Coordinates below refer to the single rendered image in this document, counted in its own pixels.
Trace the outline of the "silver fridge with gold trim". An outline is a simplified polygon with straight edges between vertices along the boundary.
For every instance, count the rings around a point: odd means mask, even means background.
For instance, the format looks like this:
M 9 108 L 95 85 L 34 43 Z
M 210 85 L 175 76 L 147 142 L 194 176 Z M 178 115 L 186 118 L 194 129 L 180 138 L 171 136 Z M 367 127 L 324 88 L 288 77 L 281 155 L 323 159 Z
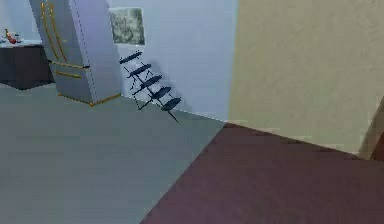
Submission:
M 56 28 L 67 62 L 59 51 L 47 4 L 48 28 L 59 60 L 51 52 L 41 20 L 41 1 L 29 0 L 29 3 L 58 94 L 90 106 L 120 96 L 119 56 L 106 0 L 47 0 L 53 4 Z M 55 71 L 78 74 L 82 79 L 57 75 Z

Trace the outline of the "dark kitchen counter cabinet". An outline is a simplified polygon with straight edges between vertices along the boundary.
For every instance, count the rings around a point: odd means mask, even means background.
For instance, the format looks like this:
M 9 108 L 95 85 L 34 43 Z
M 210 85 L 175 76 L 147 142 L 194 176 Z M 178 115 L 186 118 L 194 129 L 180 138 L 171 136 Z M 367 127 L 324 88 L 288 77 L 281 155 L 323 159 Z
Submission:
M 37 41 L 0 44 L 0 84 L 28 90 L 54 82 L 44 47 Z

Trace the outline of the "red bottle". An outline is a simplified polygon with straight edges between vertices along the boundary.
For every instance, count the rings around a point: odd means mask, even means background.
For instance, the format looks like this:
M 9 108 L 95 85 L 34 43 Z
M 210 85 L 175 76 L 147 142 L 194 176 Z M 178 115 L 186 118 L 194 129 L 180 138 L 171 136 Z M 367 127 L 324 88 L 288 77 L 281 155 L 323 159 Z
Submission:
M 11 43 L 11 44 L 17 43 L 17 40 L 11 36 L 11 34 L 7 28 L 5 28 L 5 35 L 6 35 L 7 40 L 9 41 L 9 43 Z

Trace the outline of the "grey framed wall picture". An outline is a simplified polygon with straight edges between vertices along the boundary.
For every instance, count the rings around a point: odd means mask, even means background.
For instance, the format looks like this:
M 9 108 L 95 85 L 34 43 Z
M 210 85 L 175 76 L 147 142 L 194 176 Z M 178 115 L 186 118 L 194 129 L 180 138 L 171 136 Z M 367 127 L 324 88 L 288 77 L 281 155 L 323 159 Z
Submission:
M 116 44 L 145 45 L 145 30 L 141 8 L 110 8 L 113 39 Z

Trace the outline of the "black tiered shelf rack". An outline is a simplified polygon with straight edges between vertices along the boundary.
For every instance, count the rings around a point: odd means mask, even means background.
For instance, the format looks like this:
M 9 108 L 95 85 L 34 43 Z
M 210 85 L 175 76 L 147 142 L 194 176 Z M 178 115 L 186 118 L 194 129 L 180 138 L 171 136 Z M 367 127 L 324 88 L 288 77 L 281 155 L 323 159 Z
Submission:
M 134 69 L 133 71 L 129 71 L 127 68 L 125 70 L 129 73 L 127 78 L 133 78 L 134 81 L 140 81 L 140 88 L 132 94 L 134 99 L 136 99 L 136 94 L 143 91 L 147 90 L 148 91 L 148 96 L 150 98 L 149 101 L 147 101 L 144 105 L 139 106 L 138 109 L 142 110 L 144 107 L 146 107 L 149 103 L 154 102 L 161 111 L 167 112 L 175 121 L 177 121 L 177 118 L 171 113 L 171 111 L 182 101 L 180 97 L 173 97 L 170 92 L 172 88 L 170 86 L 162 86 L 158 91 L 154 92 L 151 89 L 151 86 L 158 83 L 163 76 L 162 75 L 154 75 L 151 71 L 150 68 L 152 67 L 151 64 L 144 64 L 142 63 L 140 67 Z M 152 77 L 149 79 L 146 79 L 143 81 L 140 78 L 140 74 L 146 72 L 147 74 L 151 74 Z M 161 101 L 161 98 L 164 97 L 166 94 L 168 94 L 171 99 L 168 100 L 166 103 L 163 103 Z

